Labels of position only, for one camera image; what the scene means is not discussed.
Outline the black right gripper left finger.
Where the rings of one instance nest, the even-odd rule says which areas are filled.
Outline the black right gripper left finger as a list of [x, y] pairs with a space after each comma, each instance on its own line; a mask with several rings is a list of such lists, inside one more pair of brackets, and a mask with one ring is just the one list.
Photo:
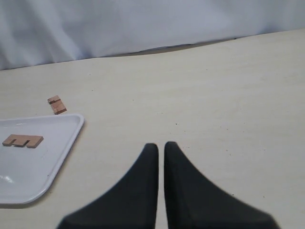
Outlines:
[[129, 171], [92, 203], [65, 216], [60, 229], [153, 229], [158, 199], [158, 147], [145, 144]]

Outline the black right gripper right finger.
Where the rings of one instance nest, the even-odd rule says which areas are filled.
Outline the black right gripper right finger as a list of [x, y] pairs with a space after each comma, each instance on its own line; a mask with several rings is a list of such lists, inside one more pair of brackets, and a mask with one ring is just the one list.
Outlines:
[[164, 198], [170, 229], [277, 229], [274, 218], [207, 179], [176, 142], [164, 147]]

